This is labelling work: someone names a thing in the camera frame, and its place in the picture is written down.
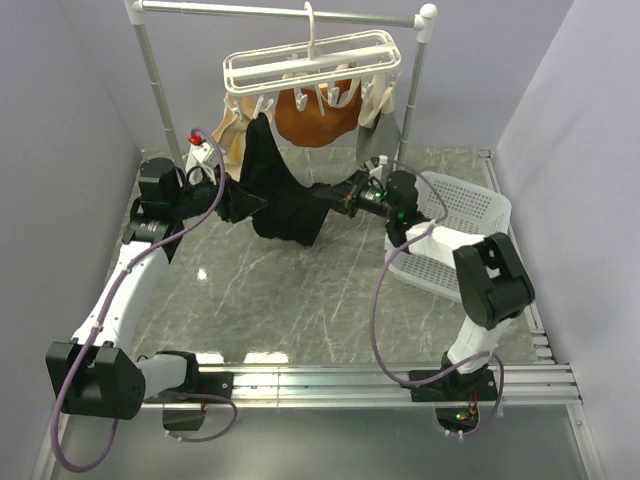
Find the black underwear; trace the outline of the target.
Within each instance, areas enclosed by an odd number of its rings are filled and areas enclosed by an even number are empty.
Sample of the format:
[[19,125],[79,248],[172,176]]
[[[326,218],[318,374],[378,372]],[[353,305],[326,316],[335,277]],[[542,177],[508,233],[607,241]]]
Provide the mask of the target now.
[[263,113],[251,120],[246,131],[240,186],[267,202],[252,215],[258,236],[312,246],[323,226],[329,204],[316,197],[320,185],[302,185],[287,167]]

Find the white plastic clip hanger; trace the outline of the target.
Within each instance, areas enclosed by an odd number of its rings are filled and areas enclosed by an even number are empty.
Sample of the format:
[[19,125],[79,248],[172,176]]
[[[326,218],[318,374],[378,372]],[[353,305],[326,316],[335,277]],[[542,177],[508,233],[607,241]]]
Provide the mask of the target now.
[[236,117],[243,115],[240,99],[254,96],[255,118],[274,105],[265,96],[293,92],[294,106],[303,111],[308,104],[306,89],[316,93],[321,114],[326,107],[344,108],[362,88],[371,93],[376,75],[393,78],[400,69],[401,54],[384,30],[367,30],[319,38],[316,16],[310,2],[302,10],[242,7],[242,13],[263,16],[300,17],[308,20],[305,42],[232,53],[223,61],[225,107]]

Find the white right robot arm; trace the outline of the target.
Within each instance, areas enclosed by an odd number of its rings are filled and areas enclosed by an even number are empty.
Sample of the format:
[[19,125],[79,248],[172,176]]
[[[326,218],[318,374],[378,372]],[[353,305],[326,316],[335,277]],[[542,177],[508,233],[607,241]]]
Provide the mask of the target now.
[[385,219],[393,247],[391,259],[409,254],[454,270],[465,312],[458,336],[445,352],[439,373],[403,384],[440,383],[448,397],[460,400],[474,390],[502,333],[534,301],[535,290],[507,234],[466,234],[445,227],[444,215],[430,219],[420,211],[417,185],[427,181],[422,174],[400,169],[381,184],[359,170],[336,185],[315,187],[312,192],[345,216],[364,210]]

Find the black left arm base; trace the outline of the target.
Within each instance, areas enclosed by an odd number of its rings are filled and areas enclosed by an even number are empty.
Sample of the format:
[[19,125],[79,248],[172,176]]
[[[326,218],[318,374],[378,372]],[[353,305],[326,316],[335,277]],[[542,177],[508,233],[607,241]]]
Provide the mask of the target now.
[[[164,403],[197,404],[193,414],[184,409],[164,408],[162,424],[165,435],[179,442],[195,444],[213,441],[228,433],[238,418],[238,407],[232,400],[233,386],[233,373],[216,372],[200,374],[190,388],[182,386],[162,391],[160,397]],[[204,425],[207,407],[210,405],[228,406],[231,409],[228,424],[214,434],[201,437],[187,436],[187,433],[195,433]]]

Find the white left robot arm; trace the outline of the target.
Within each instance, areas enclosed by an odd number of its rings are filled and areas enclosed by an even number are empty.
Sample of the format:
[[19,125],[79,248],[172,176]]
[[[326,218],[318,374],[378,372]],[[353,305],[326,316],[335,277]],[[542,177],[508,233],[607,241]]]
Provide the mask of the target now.
[[117,264],[88,318],[67,342],[55,342],[46,366],[56,413],[130,420],[142,403],[168,391],[189,402],[202,388],[193,353],[165,350],[131,358],[136,324],[154,287],[172,262],[190,218],[216,212],[237,223],[264,209],[266,201],[218,170],[195,185],[172,160],[141,164],[139,197],[130,211]]

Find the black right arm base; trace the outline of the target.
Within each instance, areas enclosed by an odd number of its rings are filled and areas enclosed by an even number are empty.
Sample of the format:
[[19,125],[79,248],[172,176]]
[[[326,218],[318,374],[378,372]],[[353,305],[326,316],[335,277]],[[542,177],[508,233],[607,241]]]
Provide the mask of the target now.
[[435,407],[436,420],[446,435],[464,439],[483,430],[502,414],[505,368],[497,361],[494,372],[488,365],[469,374],[457,369],[432,382],[425,383],[444,369],[414,369],[408,373],[408,382],[402,387],[410,391],[413,403],[455,403],[455,406]]

